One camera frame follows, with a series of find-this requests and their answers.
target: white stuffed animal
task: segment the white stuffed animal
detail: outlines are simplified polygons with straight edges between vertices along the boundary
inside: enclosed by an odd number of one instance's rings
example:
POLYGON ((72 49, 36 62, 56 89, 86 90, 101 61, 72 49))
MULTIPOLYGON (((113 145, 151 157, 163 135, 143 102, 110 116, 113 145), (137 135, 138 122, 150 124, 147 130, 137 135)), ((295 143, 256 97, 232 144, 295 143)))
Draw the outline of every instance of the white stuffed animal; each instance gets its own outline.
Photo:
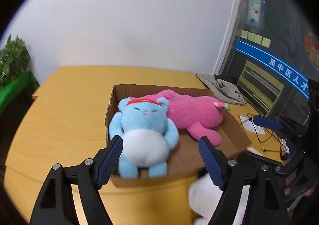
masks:
MULTIPOLYGON (((252 153, 261 155, 254 148, 248 148, 252 153)), ((249 194, 249 185, 243 186, 238 210, 233 225, 240 225, 245 215, 247 200, 249 194)), ((218 205, 222 191, 214 185, 209 174, 196 180, 188 189, 189 207, 199 215, 194 221, 194 225, 208 225, 213 213, 218 205)))

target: sticky note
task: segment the sticky note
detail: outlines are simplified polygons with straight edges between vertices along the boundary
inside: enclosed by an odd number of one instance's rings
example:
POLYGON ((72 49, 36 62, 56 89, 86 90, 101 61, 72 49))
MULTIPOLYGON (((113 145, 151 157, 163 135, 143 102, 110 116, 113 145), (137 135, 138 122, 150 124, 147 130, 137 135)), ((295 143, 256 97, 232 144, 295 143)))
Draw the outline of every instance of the sticky note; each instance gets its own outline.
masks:
POLYGON ((256 34, 255 33, 248 33, 248 40, 254 41, 256 34))
POLYGON ((261 43, 261 46, 264 46, 264 47, 266 47, 266 48, 269 48, 269 47, 270 47, 270 42, 271 42, 270 39, 263 37, 263 41, 262 41, 262 43, 261 43))
POLYGON ((256 34, 254 38, 254 42, 260 45, 262 39, 263 39, 262 36, 256 34))
POLYGON ((247 38, 248 37, 248 31, 241 31, 241 38, 247 38))

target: teddy bear arm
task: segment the teddy bear arm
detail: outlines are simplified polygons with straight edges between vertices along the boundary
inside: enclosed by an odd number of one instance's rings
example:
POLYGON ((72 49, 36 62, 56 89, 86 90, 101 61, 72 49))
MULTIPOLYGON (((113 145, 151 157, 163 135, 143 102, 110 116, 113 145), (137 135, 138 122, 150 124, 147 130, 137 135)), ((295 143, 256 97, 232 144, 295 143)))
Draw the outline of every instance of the teddy bear arm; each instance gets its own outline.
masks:
POLYGON ((178 143, 178 138, 179 138, 178 129, 176 128, 174 122, 170 118, 167 118, 167 123, 168 123, 168 126, 167 126, 167 131, 164 135, 164 139, 166 140, 169 148, 173 149, 176 147, 178 143))
POLYGON ((123 129, 122 129, 122 113, 117 112, 114 114, 111 123, 108 127, 108 134, 110 139, 112 139, 115 135, 119 135, 123 137, 123 129))

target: screw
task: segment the screw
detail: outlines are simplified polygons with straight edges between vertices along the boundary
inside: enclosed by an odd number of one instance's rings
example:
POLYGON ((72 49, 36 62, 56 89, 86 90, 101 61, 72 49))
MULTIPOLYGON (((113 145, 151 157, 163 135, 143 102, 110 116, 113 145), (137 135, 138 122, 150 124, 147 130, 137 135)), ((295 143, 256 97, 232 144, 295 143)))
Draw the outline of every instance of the screw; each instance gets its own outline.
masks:
POLYGON ((261 169, 262 171, 268 171, 268 166, 262 165, 262 166, 260 167, 260 169, 261 169))
POLYGON ((228 164, 233 167, 233 166, 237 165, 237 161, 231 159, 231 160, 228 160, 228 164))
POLYGON ((60 168, 60 164, 54 164, 54 165, 52 166, 52 168, 53 168, 54 170, 57 170, 57 169, 60 168))
POLYGON ((285 195, 290 194, 290 188, 289 188, 289 187, 286 187, 286 188, 284 189, 284 194, 285 194, 285 195))
POLYGON ((86 159, 85 161, 84 161, 84 164, 86 164, 87 166, 89 166, 90 164, 92 164, 93 163, 93 159, 91 159, 91 158, 88 158, 88 159, 86 159))

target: green cloth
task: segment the green cloth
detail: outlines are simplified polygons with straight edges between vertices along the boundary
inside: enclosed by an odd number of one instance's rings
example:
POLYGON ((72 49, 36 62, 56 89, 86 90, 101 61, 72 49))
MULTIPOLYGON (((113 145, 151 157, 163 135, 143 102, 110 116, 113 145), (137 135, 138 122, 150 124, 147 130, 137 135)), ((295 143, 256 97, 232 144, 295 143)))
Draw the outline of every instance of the green cloth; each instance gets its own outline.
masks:
POLYGON ((22 72, 16 79, 8 83, 5 88, 0 91, 0 115, 14 98, 30 83, 32 83, 35 90, 39 87, 37 79, 31 72, 22 72))

